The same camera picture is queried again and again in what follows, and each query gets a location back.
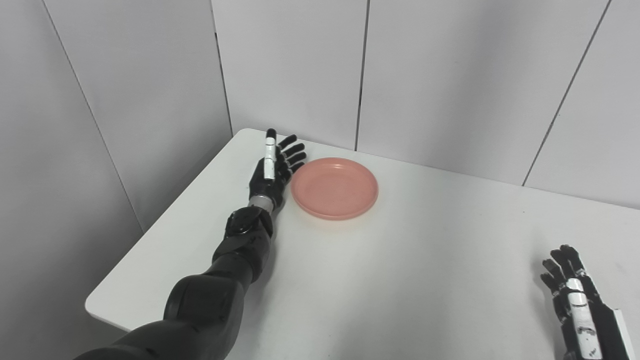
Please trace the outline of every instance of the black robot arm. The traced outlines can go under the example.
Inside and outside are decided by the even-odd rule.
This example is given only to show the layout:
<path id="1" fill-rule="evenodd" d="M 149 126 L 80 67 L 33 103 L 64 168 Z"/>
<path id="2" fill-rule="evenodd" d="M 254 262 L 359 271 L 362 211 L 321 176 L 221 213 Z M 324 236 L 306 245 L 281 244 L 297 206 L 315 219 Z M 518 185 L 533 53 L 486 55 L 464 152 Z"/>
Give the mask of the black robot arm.
<path id="1" fill-rule="evenodd" d="M 258 162 L 250 181 L 249 206 L 236 210 L 227 220 L 211 267 L 173 287 L 162 320 L 138 327 L 112 345 L 75 360 L 224 359 L 236 342 L 244 295 L 260 277 L 269 256 L 272 217 L 282 205 L 284 186 L 306 158 L 303 144 L 291 148 L 295 151 L 284 151 L 295 141 L 292 135 L 275 145 L 275 131 L 268 131 L 266 160 Z"/>

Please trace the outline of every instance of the wall panel seam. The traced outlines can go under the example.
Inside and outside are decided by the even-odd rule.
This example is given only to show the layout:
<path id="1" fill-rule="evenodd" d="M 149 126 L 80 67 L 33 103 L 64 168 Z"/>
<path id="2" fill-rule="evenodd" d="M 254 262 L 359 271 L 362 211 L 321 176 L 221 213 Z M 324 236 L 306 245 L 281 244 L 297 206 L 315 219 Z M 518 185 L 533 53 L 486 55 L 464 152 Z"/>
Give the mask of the wall panel seam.
<path id="1" fill-rule="evenodd" d="M 100 130 L 100 126 L 98 126 L 98 122 L 95 120 L 95 115 L 93 114 L 93 110 L 91 109 L 91 105 L 89 105 L 89 101 L 86 98 L 86 95 L 84 93 L 84 89 L 82 88 L 82 84 L 80 84 L 80 79 L 78 78 L 78 75 L 76 74 L 76 70 L 73 67 L 73 64 L 71 64 L 71 59 L 69 58 L 69 55 L 67 53 L 67 49 L 65 48 L 63 42 L 62 42 L 62 38 L 60 37 L 60 34 L 58 33 L 58 29 L 55 25 L 55 23 L 53 22 L 53 18 L 51 17 L 51 13 L 49 12 L 49 8 L 47 7 L 47 4 L 45 3 L 44 0 L 42 1 L 42 6 L 44 6 L 45 11 L 47 12 L 47 16 L 49 17 L 49 21 L 51 22 L 51 26 L 53 27 L 53 31 L 56 34 L 56 37 L 58 38 L 58 42 L 60 43 L 60 46 L 62 47 L 62 51 L 65 53 L 65 57 L 67 58 L 67 63 L 69 64 L 69 67 L 71 68 L 71 72 L 73 73 L 75 79 L 76 79 L 76 83 L 78 85 L 78 88 L 80 89 L 80 94 L 82 94 L 82 97 L 84 99 L 84 103 L 86 104 L 86 107 L 89 109 L 89 114 L 91 114 L 91 118 L 93 120 L 93 123 L 95 125 L 95 128 L 98 131 L 98 134 L 100 135 L 100 139 L 102 140 L 102 144 L 104 145 L 104 149 L 107 152 L 107 155 L 109 156 L 109 160 L 111 161 L 111 165 L 113 166 L 113 170 L 116 172 L 116 176 L 118 177 L 118 181 L 120 182 L 120 186 L 122 187 L 122 191 L 124 192 L 125 197 L 127 198 L 127 202 L 129 203 L 129 206 L 131 207 L 131 211 L 133 212 L 133 215 L 136 217 L 136 222 L 138 223 L 138 227 L 140 227 L 140 232 L 144 233 L 145 231 L 142 228 L 142 225 L 140 223 L 140 218 L 138 217 L 138 214 L 136 213 L 136 209 L 133 207 L 133 203 L 131 202 L 131 198 L 129 197 L 129 194 L 127 193 L 127 189 L 124 186 L 124 183 L 122 182 L 122 178 L 120 177 L 120 173 L 118 172 L 118 168 L 116 167 L 115 162 L 113 161 L 113 157 L 111 156 L 111 152 L 109 152 L 109 147 L 107 146 L 106 141 L 104 140 L 104 136 L 102 135 L 102 131 Z"/>
<path id="2" fill-rule="evenodd" d="M 549 127 L 547 128 L 547 132 L 545 133 L 545 136 L 542 138 L 542 142 L 540 143 L 540 146 L 538 147 L 538 151 L 536 152 L 536 155 L 533 157 L 533 161 L 531 162 L 531 166 L 529 167 L 529 170 L 527 171 L 527 175 L 524 177 L 524 180 L 522 181 L 522 186 L 525 186 L 527 184 L 527 180 L 529 180 L 529 175 L 531 175 L 531 170 L 533 170 L 533 166 L 535 166 L 536 161 L 538 160 L 538 156 L 540 155 L 540 152 L 542 151 L 542 147 L 547 142 L 547 138 L 549 137 L 549 134 L 551 133 L 551 129 L 553 128 L 554 124 L 556 123 L 556 119 L 558 117 L 558 114 L 560 114 L 560 109 L 562 108 L 562 106 L 564 104 L 564 100 L 566 100 L 566 96 L 569 94 L 569 90 L 571 90 L 571 86 L 573 85 L 575 77 L 577 76 L 578 71 L 580 70 L 580 67 L 582 66 L 582 62 L 584 61 L 585 57 L 587 56 L 587 52 L 589 51 L 589 48 L 591 47 L 591 44 L 593 43 L 593 39 L 595 38 L 596 33 L 598 33 L 598 29 L 600 29 L 600 25 L 602 23 L 602 20 L 604 19 L 604 16 L 607 14 L 607 10 L 609 9 L 609 5 L 611 5 L 611 1 L 612 0 L 608 0 L 607 5 L 605 6 L 604 11 L 602 12 L 602 15 L 600 16 L 600 19 L 598 20 L 598 24 L 596 24 L 596 27 L 593 30 L 593 33 L 591 34 L 591 38 L 589 39 L 589 42 L 587 43 L 587 47 L 584 49 L 584 52 L 582 53 L 582 57 L 580 57 L 580 61 L 578 61 L 578 66 L 575 68 L 575 72 L 573 72 L 573 76 L 571 77 L 571 80 L 569 81 L 569 85 L 567 86 L 566 90 L 564 91 L 564 95 L 562 96 L 562 99 L 560 100 L 560 104 L 558 105 L 558 108 L 556 109 L 556 113 L 554 114 L 554 117 L 551 119 L 551 123 L 549 124 Z"/>

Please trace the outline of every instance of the robot finger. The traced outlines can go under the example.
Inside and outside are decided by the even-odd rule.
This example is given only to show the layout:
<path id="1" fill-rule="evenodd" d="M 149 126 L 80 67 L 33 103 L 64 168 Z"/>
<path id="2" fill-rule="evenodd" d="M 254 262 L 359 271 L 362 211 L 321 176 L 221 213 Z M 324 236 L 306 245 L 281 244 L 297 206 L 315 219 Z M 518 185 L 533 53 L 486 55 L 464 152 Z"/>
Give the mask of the robot finger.
<path id="1" fill-rule="evenodd" d="M 547 269 L 547 271 L 554 278 L 554 280 L 556 280 L 558 288 L 562 289 L 566 283 L 566 278 L 564 277 L 562 270 L 560 270 L 560 267 L 556 264 L 556 262 L 551 259 L 546 259 L 542 261 L 542 266 L 544 266 L 545 269 Z"/>
<path id="2" fill-rule="evenodd" d="M 278 173 L 280 174 L 280 178 L 282 179 L 283 184 L 286 184 L 289 182 L 289 180 L 291 179 L 291 177 L 293 176 L 293 174 L 300 168 L 302 167 L 302 165 L 304 165 L 304 161 L 298 161 L 297 163 L 289 166 L 281 166 L 278 169 Z"/>
<path id="3" fill-rule="evenodd" d="M 292 164 L 303 161 L 305 158 L 307 158 L 307 153 L 303 151 L 290 158 L 283 159 L 282 162 L 278 164 L 278 171 L 290 169 Z"/>
<path id="4" fill-rule="evenodd" d="M 544 282 L 549 290 L 551 290 L 551 295 L 553 295 L 554 311 L 556 312 L 556 316 L 558 317 L 558 320 L 560 320 L 560 323 L 564 323 L 569 314 L 567 312 L 567 304 L 564 301 L 564 298 L 560 296 L 560 287 L 558 283 L 554 277 L 547 272 L 541 274 L 540 279 L 542 279 L 542 282 Z"/>
<path id="5" fill-rule="evenodd" d="M 558 265 L 560 265 L 564 276 L 566 276 L 567 278 L 576 276 L 573 268 L 571 267 L 571 264 L 569 263 L 569 259 L 567 259 L 563 251 L 558 249 L 551 250 L 551 257 L 554 258 Z"/>
<path id="6" fill-rule="evenodd" d="M 584 265 L 582 264 L 582 260 L 580 260 L 580 254 L 578 254 L 577 250 L 569 245 L 562 245 L 560 246 L 560 252 L 562 252 L 563 256 L 571 263 L 575 275 L 586 275 Z"/>
<path id="7" fill-rule="evenodd" d="M 578 251 L 569 245 L 560 246 L 560 251 L 569 260 L 576 277 L 580 279 L 587 299 L 592 302 L 602 303 L 602 299 L 600 298 L 600 294 L 598 293 L 596 286 L 593 284 L 593 280 L 591 280 L 591 277 L 584 269 L 584 265 L 582 264 L 582 260 L 580 260 Z"/>
<path id="8" fill-rule="evenodd" d="M 293 145 L 292 147 L 283 151 L 282 155 L 284 156 L 285 159 L 290 158 L 292 155 L 296 154 L 297 152 L 301 152 L 304 149 L 305 149 L 305 144 L 297 143 L 296 145 Z"/>
<path id="9" fill-rule="evenodd" d="M 293 165 L 291 165 L 291 167 L 289 168 L 289 170 L 291 171 L 291 173 L 295 173 L 296 171 L 298 171 L 299 168 L 302 167 L 302 165 L 304 165 L 304 161 L 299 161 Z"/>
<path id="10" fill-rule="evenodd" d="M 295 134 L 287 136 L 278 144 L 278 149 L 280 149 L 280 152 L 284 151 L 284 149 L 286 149 L 289 145 L 296 142 L 297 139 L 298 137 Z"/>
<path id="11" fill-rule="evenodd" d="M 557 292 L 560 290 L 560 286 L 550 273 L 545 272 L 544 274 L 540 274 L 540 279 L 542 279 L 542 282 L 544 282 L 549 290 L 551 290 L 552 295 L 557 295 Z"/>

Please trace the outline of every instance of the black finger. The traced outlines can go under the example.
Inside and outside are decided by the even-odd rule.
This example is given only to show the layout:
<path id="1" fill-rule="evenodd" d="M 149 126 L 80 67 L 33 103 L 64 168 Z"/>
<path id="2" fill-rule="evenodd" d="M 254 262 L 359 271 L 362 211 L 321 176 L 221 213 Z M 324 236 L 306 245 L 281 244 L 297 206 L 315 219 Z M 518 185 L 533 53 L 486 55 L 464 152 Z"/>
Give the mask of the black finger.
<path id="1" fill-rule="evenodd" d="M 290 158 L 287 159 L 287 162 L 289 163 L 289 165 L 295 164 L 298 161 L 302 161 L 304 159 L 307 158 L 307 153 L 306 152 L 299 152 L 297 154 L 295 154 L 294 156 L 291 156 Z"/>
<path id="2" fill-rule="evenodd" d="M 571 263 L 571 267 L 573 268 L 573 271 L 576 275 L 586 275 L 586 272 L 584 271 L 584 265 L 580 260 L 580 254 L 578 254 L 577 250 L 569 245 L 562 245 L 560 246 L 560 251 L 569 260 L 569 262 Z"/>
<path id="3" fill-rule="evenodd" d="M 573 268 L 569 263 L 569 259 L 566 258 L 566 256 L 561 250 L 551 250 L 551 257 L 554 258 L 554 260 L 556 261 L 556 263 L 558 263 L 558 265 L 560 265 L 564 273 L 564 276 L 566 276 L 567 278 L 575 277 L 575 272 L 573 272 Z"/>
<path id="4" fill-rule="evenodd" d="M 280 167 L 278 169 L 278 173 L 280 174 L 280 178 L 282 179 L 283 184 L 288 183 L 290 178 L 291 178 L 291 176 L 293 176 L 293 173 L 295 173 L 304 164 L 305 163 L 303 161 L 299 161 L 299 162 L 291 165 L 291 167 L 286 166 L 286 164 L 285 164 L 285 166 Z"/>
<path id="5" fill-rule="evenodd" d="M 302 165 L 304 165 L 304 164 L 305 164 L 305 163 L 304 163 L 304 162 L 302 162 L 302 161 L 301 161 L 301 162 L 299 162 L 299 163 L 295 163 L 295 164 L 291 165 L 291 168 L 290 168 L 289 170 L 290 170 L 290 171 L 291 171 L 291 173 L 293 174 L 293 173 L 295 173 L 296 171 L 298 171 L 298 169 L 299 169 L 299 168 L 301 168 L 301 167 L 302 167 Z"/>
<path id="6" fill-rule="evenodd" d="M 292 147 L 290 147 L 289 149 L 285 150 L 282 152 L 282 154 L 284 155 L 285 158 L 288 158 L 289 156 L 300 152 L 302 150 L 305 149 L 305 144 L 303 143 L 297 143 L 296 145 L 293 145 Z"/>
<path id="7" fill-rule="evenodd" d="M 279 144 L 278 147 L 280 148 L 280 150 L 284 150 L 287 148 L 287 146 L 291 145 L 292 143 L 296 142 L 296 140 L 298 139 L 298 137 L 293 134 L 293 135 L 289 135 L 286 138 L 284 138 L 284 140 L 282 140 Z"/>
<path id="8" fill-rule="evenodd" d="M 566 279 L 556 262 L 551 259 L 546 259 L 542 261 L 542 266 L 547 269 L 547 271 L 554 277 L 554 280 L 558 283 L 558 286 L 562 288 L 566 283 Z"/>
<path id="9" fill-rule="evenodd" d="M 560 251 L 562 251 L 563 254 L 569 259 L 569 262 L 571 263 L 575 274 L 582 283 L 584 294 L 587 296 L 587 299 L 592 302 L 601 304 L 602 299 L 600 298 L 600 294 L 598 293 L 595 284 L 593 284 L 593 280 L 591 280 L 591 277 L 585 271 L 578 251 L 569 245 L 560 246 Z"/>
<path id="10" fill-rule="evenodd" d="M 550 273 L 545 272 L 544 274 L 540 274 L 540 279 L 542 279 L 542 282 L 544 282 L 545 285 L 547 285 L 549 290 L 551 290 L 552 294 L 555 295 L 558 292 L 558 290 L 560 290 L 560 287 L 558 286 L 558 283 L 556 282 L 554 277 L 551 276 Z"/>
<path id="11" fill-rule="evenodd" d="M 291 180 L 291 176 L 293 175 L 293 173 L 289 170 L 289 167 L 281 167 L 278 170 L 278 173 L 280 174 L 280 179 L 282 180 L 283 184 L 287 184 L 289 180 Z"/>

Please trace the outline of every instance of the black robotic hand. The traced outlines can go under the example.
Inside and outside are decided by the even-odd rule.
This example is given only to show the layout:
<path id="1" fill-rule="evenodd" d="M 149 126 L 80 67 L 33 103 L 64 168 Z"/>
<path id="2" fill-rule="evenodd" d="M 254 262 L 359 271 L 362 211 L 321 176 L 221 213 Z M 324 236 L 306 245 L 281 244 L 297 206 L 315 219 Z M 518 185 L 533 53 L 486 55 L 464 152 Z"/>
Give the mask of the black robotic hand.
<path id="1" fill-rule="evenodd" d="M 635 360 L 620 312 L 602 302 L 578 252 L 562 245 L 551 257 L 542 262 L 548 272 L 540 277 L 553 295 L 567 350 L 564 360 Z"/>
<path id="2" fill-rule="evenodd" d="M 292 145 L 298 137 L 290 135 L 276 144 L 276 131 L 267 130 L 266 155 L 258 161 L 251 181 L 249 181 L 249 200 L 252 204 L 264 208 L 264 201 L 271 201 L 273 209 L 282 206 L 284 188 L 293 173 L 304 165 L 307 154 L 305 144 Z"/>

